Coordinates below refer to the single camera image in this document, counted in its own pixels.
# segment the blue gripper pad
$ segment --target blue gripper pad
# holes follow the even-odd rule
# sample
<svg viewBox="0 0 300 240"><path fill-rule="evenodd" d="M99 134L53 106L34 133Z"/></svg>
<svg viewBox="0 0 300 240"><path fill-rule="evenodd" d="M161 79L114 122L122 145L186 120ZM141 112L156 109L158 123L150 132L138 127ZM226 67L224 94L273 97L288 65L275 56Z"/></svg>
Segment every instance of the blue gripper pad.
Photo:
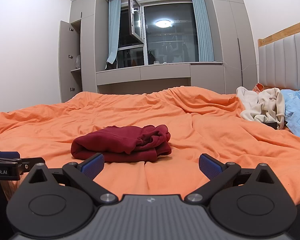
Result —
<svg viewBox="0 0 300 240"><path fill-rule="evenodd" d="M201 154L199 158L199 169L210 180L222 172L222 166L210 160L205 154Z"/></svg>
<svg viewBox="0 0 300 240"><path fill-rule="evenodd" d="M81 163L81 172L88 178L94 179L103 170L103 167L105 166L105 158L102 154L100 154L92 160L89 159L86 160L88 161L87 163L86 161Z"/></svg>
<svg viewBox="0 0 300 240"><path fill-rule="evenodd" d="M0 152L0 158L19 159L20 154L18 152Z"/></svg>

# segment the built-in desk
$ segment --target built-in desk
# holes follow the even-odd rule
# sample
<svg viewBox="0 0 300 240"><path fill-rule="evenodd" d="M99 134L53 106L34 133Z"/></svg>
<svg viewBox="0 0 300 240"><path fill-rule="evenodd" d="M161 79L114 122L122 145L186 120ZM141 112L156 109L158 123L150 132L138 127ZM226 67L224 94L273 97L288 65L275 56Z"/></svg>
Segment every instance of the built-in desk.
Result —
<svg viewBox="0 0 300 240"><path fill-rule="evenodd" d="M103 94L141 94L176 86L197 86L225 93L220 62L167 63L100 71L97 88Z"/></svg>

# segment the upholstered headboard panel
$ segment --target upholstered headboard panel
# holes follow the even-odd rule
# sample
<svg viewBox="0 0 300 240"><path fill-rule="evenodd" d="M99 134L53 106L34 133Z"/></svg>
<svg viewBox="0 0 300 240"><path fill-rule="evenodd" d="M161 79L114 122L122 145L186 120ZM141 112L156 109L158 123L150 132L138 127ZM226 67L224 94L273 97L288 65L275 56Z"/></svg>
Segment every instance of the upholstered headboard panel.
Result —
<svg viewBox="0 0 300 240"><path fill-rule="evenodd" d="M259 82L300 90L300 32L259 47Z"/></svg>

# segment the light blue curtain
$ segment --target light blue curtain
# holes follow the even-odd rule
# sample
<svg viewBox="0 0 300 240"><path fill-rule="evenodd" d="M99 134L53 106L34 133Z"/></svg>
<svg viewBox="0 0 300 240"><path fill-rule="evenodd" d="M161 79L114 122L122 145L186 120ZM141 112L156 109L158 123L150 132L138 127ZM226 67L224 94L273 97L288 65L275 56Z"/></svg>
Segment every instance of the light blue curtain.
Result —
<svg viewBox="0 0 300 240"><path fill-rule="evenodd" d="M109 57L107 59L107 62L111 64L117 57L119 43L120 12L121 0L109 0Z"/></svg>
<svg viewBox="0 0 300 240"><path fill-rule="evenodd" d="M199 61L214 61L211 31L204 0L192 0L198 34Z"/></svg>

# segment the gray drawer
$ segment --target gray drawer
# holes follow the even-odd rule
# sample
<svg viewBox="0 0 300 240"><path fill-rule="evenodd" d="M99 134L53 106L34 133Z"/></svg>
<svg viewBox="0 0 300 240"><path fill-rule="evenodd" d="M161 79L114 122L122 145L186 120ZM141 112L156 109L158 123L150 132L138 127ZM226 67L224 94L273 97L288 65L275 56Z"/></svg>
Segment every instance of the gray drawer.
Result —
<svg viewBox="0 0 300 240"><path fill-rule="evenodd" d="M160 64L140 67L141 80L190 77L190 64Z"/></svg>
<svg viewBox="0 0 300 240"><path fill-rule="evenodd" d="M129 82L140 80L140 68L129 67L96 73L97 85Z"/></svg>
<svg viewBox="0 0 300 240"><path fill-rule="evenodd" d="M225 93L223 65L191 65L191 86Z"/></svg>

